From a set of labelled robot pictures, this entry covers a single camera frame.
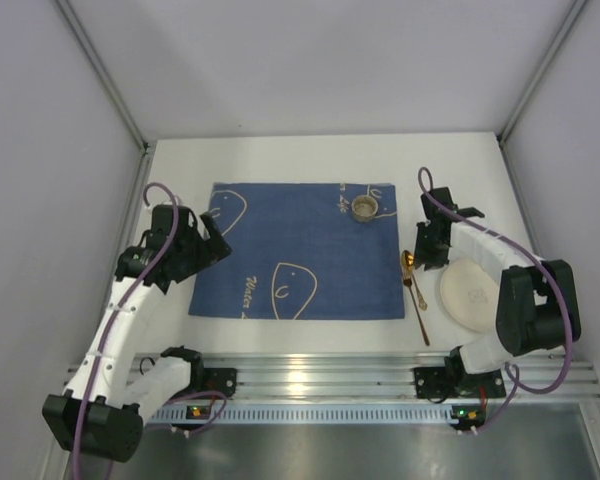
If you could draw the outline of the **copper spoon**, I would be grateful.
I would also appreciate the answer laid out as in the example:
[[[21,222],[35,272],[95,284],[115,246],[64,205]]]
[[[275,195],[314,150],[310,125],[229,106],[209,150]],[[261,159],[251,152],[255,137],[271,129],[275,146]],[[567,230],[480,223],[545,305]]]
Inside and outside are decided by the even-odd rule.
[[[415,276],[414,276],[415,256],[410,251],[403,250],[401,253],[401,263],[402,263],[403,269],[406,272],[407,277],[411,280],[412,286],[415,288],[418,307],[421,310],[426,311],[428,308],[428,304],[427,304],[421,290],[419,289],[417,280],[415,279]]]

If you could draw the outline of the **copper fork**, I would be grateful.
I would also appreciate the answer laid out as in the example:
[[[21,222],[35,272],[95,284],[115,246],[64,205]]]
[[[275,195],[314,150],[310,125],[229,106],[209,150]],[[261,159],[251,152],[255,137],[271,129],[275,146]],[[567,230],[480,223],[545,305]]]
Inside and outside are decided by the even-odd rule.
[[[415,309],[416,317],[417,317],[417,320],[418,320],[418,324],[419,324],[419,328],[420,328],[420,332],[422,334],[422,338],[423,338],[424,344],[427,347],[429,347],[430,346],[430,339],[429,339],[426,327],[424,325],[424,322],[422,320],[422,317],[421,317],[421,314],[420,314],[420,311],[419,311],[419,307],[418,307],[418,304],[417,304],[417,301],[416,301],[415,292],[413,290],[412,279],[410,277],[408,277],[407,279],[405,279],[403,281],[403,283],[404,283],[404,285],[406,286],[406,288],[409,291],[409,294],[410,294],[410,297],[411,297],[411,300],[412,300],[412,303],[413,303],[413,306],[414,306],[414,309]]]

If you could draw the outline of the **small beige cup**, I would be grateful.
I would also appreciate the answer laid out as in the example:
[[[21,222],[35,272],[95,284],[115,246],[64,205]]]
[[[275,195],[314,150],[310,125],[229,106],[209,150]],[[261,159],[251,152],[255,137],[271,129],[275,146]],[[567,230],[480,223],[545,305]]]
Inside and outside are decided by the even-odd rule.
[[[372,221],[379,210],[379,204],[375,198],[370,195],[359,195],[351,203],[351,213],[353,218],[359,223],[368,223]]]

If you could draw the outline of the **blue cloth placemat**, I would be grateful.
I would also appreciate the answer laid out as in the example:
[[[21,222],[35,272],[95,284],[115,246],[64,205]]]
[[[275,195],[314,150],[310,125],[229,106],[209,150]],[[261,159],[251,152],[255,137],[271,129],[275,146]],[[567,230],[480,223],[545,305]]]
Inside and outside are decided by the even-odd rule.
[[[370,195],[376,217],[351,203]],[[197,274],[191,316],[397,320],[405,315],[392,184],[217,183],[209,212],[232,253]]]

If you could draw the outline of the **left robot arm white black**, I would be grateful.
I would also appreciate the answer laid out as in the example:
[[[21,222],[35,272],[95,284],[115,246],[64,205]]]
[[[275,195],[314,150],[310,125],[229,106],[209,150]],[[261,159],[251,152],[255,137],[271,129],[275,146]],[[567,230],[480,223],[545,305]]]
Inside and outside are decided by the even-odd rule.
[[[212,215],[158,205],[137,245],[119,257],[109,304],[84,359],[42,416],[66,451],[114,462],[137,450],[147,421],[170,400],[202,392],[202,356],[169,347],[140,379],[128,380],[138,345],[169,287],[228,257],[231,249]]]

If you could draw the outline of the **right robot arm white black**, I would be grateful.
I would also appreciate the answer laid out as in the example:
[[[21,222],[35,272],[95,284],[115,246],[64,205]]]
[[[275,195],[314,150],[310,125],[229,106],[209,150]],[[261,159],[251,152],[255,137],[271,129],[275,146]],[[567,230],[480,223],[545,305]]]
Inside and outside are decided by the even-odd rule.
[[[474,207],[459,209],[447,187],[425,190],[426,220],[417,224],[415,267],[441,269],[455,249],[478,264],[499,287],[494,327],[454,348],[445,362],[462,381],[490,373],[537,350],[565,348],[565,359],[581,335],[571,266],[544,260],[475,218]]]

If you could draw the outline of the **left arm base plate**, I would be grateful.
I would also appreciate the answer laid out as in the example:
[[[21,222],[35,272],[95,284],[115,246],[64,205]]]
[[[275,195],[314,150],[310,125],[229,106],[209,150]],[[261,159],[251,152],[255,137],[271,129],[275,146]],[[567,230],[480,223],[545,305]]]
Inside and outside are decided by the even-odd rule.
[[[231,398],[237,387],[238,370],[236,368],[205,367],[194,386],[186,387],[170,397],[170,400],[188,394],[204,391],[217,391]]]

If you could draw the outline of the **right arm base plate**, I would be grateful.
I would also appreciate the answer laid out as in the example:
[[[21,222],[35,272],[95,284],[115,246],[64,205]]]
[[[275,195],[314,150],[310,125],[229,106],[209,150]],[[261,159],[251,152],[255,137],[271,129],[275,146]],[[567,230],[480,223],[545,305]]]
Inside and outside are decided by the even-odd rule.
[[[479,399],[482,394],[488,400],[506,397],[504,381],[498,370],[456,378],[445,367],[429,366],[414,368],[413,375],[416,397],[434,403],[458,398]]]

